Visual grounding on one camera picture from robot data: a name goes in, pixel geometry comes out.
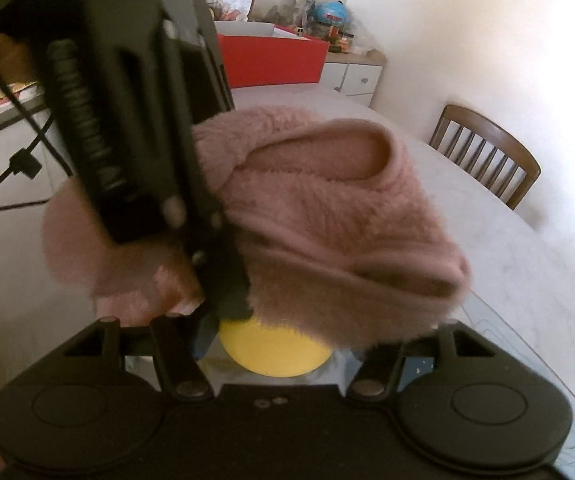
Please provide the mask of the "red storage box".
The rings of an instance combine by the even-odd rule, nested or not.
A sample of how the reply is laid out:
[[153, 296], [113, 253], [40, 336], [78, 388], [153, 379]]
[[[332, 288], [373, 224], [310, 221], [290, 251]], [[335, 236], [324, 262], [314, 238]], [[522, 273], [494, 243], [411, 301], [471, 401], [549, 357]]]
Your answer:
[[217, 21], [230, 87], [317, 84], [329, 44], [271, 23]]

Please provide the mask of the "yellow capped pill bottle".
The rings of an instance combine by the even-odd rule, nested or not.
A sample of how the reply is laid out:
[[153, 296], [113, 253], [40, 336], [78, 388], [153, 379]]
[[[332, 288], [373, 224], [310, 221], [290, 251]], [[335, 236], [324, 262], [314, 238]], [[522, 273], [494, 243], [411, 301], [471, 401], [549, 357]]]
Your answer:
[[286, 326], [247, 321], [222, 321], [219, 338], [223, 349], [238, 365], [257, 375], [291, 378], [322, 366], [333, 354], [327, 344]]

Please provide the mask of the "pink fluffy cloth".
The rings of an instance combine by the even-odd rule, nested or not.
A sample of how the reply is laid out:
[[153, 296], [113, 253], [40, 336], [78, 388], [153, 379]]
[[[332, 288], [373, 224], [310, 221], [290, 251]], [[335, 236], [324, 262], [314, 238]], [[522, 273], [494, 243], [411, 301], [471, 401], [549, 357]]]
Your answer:
[[[257, 106], [214, 116], [193, 133], [261, 323], [368, 349], [424, 335], [469, 292], [470, 263], [405, 144], [382, 125]], [[42, 242], [61, 283], [129, 326], [191, 313], [206, 296], [178, 244], [114, 243], [75, 178], [46, 206]]]

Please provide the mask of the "blue patterned table mat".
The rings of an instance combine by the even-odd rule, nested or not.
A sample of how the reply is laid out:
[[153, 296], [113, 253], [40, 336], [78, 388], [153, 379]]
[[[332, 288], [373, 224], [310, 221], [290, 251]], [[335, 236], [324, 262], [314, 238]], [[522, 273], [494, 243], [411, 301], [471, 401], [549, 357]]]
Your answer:
[[257, 375], [202, 360], [221, 414], [208, 479], [575, 479], [575, 396], [477, 297], [435, 330], [440, 362], [393, 400], [351, 400], [364, 353]]

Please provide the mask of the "white drawer cabinet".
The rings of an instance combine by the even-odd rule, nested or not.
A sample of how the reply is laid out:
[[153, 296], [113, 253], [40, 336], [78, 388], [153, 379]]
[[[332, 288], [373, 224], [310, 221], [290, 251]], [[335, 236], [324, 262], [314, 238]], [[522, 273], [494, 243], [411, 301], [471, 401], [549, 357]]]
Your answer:
[[385, 64], [385, 55], [379, 50], [366, 55], [329, 53], [319, 84], [370, 107]]

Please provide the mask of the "brown wooden chair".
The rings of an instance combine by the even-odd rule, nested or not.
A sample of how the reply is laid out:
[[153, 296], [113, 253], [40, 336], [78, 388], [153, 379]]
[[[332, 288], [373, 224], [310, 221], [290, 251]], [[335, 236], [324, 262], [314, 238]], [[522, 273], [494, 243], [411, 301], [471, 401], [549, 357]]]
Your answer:
[[539, 162], [519, 140], [461, 105], [444, 107], [429, 146], [512, 210], [541, 176]]

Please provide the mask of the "blue globe toy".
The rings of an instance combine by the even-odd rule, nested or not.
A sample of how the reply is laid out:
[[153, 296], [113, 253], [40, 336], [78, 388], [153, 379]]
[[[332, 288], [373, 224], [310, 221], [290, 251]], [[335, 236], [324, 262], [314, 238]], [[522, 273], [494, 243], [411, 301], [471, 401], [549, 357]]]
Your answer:
[[318, 3], [315, 7], [315, 17], [318, 23], [342, 28], [347, 23], [349, 12], [342, 1], [327, 1]]

